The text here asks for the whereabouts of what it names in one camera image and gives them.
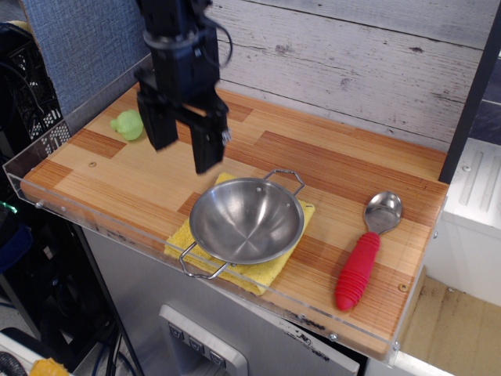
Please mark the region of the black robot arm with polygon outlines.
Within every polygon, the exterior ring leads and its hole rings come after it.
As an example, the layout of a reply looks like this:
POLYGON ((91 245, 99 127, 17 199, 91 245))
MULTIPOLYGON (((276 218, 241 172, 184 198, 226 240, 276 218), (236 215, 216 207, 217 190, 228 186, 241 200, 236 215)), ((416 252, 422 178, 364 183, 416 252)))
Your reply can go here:
POLYGON ((230 139, 229 108, 218 96, 217 32, 221 25, 205 16, 209 1, 140 1, 144 41, 152 70, 137 70, 139 113, 155 150, 178 140, 177 124, 190 130, 196 172, 222 161, 230 139))

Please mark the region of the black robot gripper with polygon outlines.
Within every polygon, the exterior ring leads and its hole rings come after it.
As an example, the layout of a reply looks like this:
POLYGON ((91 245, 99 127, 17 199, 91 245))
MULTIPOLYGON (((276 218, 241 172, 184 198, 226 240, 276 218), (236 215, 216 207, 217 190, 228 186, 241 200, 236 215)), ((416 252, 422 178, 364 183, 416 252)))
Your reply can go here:
POLYGON ((168 113, 188 105, 203 110, 190 123, 197 174, 222 162, 228 135, 229 108, 218 97, 220 79, 218 38, 215 29, 195 29, 174 37, 143 32, 150 48, 153 69, 139 70, 139 114, 150 144, 162 150, 178 140, 176 120, 168 113))

